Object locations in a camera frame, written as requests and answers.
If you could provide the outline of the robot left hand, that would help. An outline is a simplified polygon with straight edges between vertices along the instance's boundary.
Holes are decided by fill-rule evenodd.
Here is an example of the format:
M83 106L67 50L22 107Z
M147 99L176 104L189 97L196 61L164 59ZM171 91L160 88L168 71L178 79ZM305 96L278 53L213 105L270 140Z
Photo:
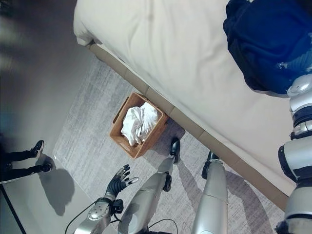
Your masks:
M129 178L130 173L130 166L128 164L121 167L110 180L105 192L105 196L111 200L115 200L117 195L122 190L138 182L138 177Z

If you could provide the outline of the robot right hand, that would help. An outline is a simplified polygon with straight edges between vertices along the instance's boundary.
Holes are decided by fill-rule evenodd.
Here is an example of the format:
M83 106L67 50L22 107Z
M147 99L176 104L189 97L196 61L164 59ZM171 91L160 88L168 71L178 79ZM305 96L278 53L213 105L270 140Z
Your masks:
M286 75L290 81L296 78L312 73L312 51L294 58L287 62L280 62L276 64L276 68L281 70L281 73Z

